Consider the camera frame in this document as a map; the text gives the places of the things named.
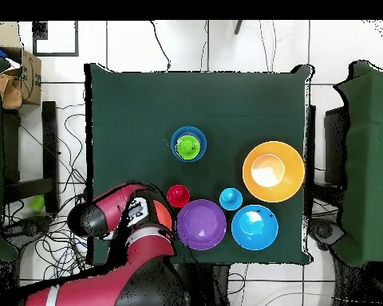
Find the table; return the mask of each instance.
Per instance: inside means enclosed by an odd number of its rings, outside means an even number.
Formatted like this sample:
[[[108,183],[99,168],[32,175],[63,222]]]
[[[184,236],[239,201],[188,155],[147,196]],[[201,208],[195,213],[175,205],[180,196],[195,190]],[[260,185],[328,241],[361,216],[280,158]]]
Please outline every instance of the table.
[[[300,154],[304,147],[305,81],[311,67],[292,73],[113,73],[85,65],[89,196],[127,180],[167,191],[184,184],[191,200],[219,204],[223,188],[243,194],[243,206],[261,204],[279,223],[274,244],[262,251],[238,246],[231,235],[236,211],[225,212],[227,232],[215,248],[195,251],[175,243],[174,263],[295,263],[302,251],[303,189],[285,202],[265,203],[243,184],[243,160],[256,145],[279,140]],[[175,130],[199,128],[207,138],[202,159],[183,163],[170,149]]]
[[[349,266],[383,261],[383,71],[368,61],[351,64],[337,85],[349,111],[340,220],[346,235],[334,252]]]

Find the green cup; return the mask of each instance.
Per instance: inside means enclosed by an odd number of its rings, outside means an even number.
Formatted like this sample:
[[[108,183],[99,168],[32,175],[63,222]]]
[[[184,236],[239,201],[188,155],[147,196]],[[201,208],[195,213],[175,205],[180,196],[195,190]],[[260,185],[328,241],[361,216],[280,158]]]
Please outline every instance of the green cup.
[[[177,139],[176,152],[182,159],[194,159],[200,151],[199,140],[190,135],[183,135]]]

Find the green table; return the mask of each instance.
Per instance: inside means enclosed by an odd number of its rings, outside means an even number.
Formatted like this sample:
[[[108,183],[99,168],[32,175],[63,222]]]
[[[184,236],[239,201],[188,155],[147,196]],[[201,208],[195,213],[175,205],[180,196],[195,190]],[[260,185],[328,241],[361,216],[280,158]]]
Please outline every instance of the green table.
[[[93,158],[88,181],[93,181],[94,196],[136,180],[151,182],[163,192],[173,184],[184,184],[191,199],[219,204],[222,189],[232,186],[242,192],[244,206],[262,204],[278,219],[274,244],[249,251],[231,236],[235,211],[226,212],[227,232],[220,244],[195,251],[176,242],[173,262],[310,261],[302,252],[303,190],[285,202],[265,203],[249,194],[242,179],[243,160],[262,142],[283,141],[303,153],[304,84],[310,78],[310,66],[271,74],[112,73],[86,65],[85,74],[92,96],[87,107],[87,121],[92,118],[93,123],[87,153]],[[199,128],[207,138],[206,153],[194,163],[179,161],[169,147],[172,134],[185,125]]]

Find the grout line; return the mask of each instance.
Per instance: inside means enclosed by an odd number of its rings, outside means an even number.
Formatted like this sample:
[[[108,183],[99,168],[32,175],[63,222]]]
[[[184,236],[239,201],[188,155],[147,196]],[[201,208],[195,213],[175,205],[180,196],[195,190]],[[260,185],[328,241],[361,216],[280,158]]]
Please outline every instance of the grout line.
[[[207,20],[207,71],[210,72],[210,20]]]
[[[84,84],[85,82],[42,82],[41,84]]]
[[[108,68],[108,21],[106,21],[106,68]]]
[[[86,183],[83,183],[83,182],[58,182],[58,184],[86,184]]]
[[[305,297],[305,265],[302,266],[302,306],[303,306],[303,300]]]
[[[329,86],[334,86],[336,84],[312,84],[312,83],[310,83],[310,84],[305,84],[305,85],[329,85]]]
[[[310,20],[308,20],[308,65],[310,65]]]
[[[242,279],[229,279],[228,281],[242,281]],[[334,283],[335,280],[272,280],[272,279],[246,279],[248,281],[275,281],[277,283]]]

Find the blue bowl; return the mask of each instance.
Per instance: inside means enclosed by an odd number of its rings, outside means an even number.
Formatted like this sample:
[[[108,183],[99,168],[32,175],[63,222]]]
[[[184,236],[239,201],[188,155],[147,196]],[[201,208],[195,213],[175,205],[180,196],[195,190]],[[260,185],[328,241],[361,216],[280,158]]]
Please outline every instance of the blue bowl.
[[[194,159],[182,159],[176,151],[177,139],[185,135],[196,137],[199,140],[200,151],[199,151],[199,154],[197,154],[197,156]],[[206,148],[207,148],[206,136],[204,136],[201,130],[199,130],[196,127],[191,127],[191,126],[181,127],[177,129],[175,133],[173,134],[172,140],[170,141],[170,148],[172,149],[173,154],[178,160],[182,162],[195,162],[198,159],[201,159],[204,152],[206,151]]]
[[[237,210],[243,204],[243,196],[235,188],[224,189],[220,195],[220,205],[229,211]]]
[[[277,218],[265,206],[244,206],[233,218],[231,233],[244,249],[262,250],[277,237]]]

